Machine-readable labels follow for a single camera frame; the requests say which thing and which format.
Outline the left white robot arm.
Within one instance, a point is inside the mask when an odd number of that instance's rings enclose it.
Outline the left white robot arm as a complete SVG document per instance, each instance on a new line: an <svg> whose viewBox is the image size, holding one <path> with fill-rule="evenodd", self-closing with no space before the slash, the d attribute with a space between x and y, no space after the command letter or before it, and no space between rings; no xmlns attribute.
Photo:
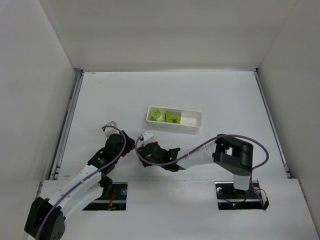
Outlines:
<svg viewBox="0 0 320 240"><path fill-rule="evenodd" d="M64 187L47 198L37 197L31 204L24 231L36 240L59 240L68 219L92 201L113 196L108 174L120 157L132 151L135 141L124 131L111 134L105 146Z"/></svg>

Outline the lime green 2x4 lego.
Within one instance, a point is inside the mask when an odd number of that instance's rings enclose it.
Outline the lime green 2x4 lego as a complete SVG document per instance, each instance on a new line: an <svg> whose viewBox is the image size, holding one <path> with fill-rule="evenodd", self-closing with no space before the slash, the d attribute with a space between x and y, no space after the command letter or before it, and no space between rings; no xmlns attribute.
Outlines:
<svg viewBox="0 0 320 240"><path fill-rule="evenodd" d="M181 123L181 113L177 111L166 111L165 112L165 122L172 124Z"/></svg>

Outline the white three-compartment tray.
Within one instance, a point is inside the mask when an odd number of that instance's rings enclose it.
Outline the white three-compartment tray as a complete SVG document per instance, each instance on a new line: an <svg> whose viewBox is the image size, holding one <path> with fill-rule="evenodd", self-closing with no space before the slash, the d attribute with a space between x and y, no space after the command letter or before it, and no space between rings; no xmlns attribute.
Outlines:
<svg viewBox="0 0 320 240"><path fill-rule="evenodd" d="M149 106L146 114L150 126L186 134L196 134L202 121L202 112L193 110Z"/></svg>

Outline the lime green 2x2 lego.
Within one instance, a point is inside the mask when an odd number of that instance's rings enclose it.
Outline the lime green 2x2 lego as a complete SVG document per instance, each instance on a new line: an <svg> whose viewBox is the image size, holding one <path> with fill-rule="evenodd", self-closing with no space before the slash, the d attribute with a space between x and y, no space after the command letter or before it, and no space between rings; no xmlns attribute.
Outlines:
<svg viewBox="0 0 320 240"><path fill-rule="evenodd" d="M150 112L149 120L154 122L163 122L164 121L164 114L159 109L155 109Z"/></svg>

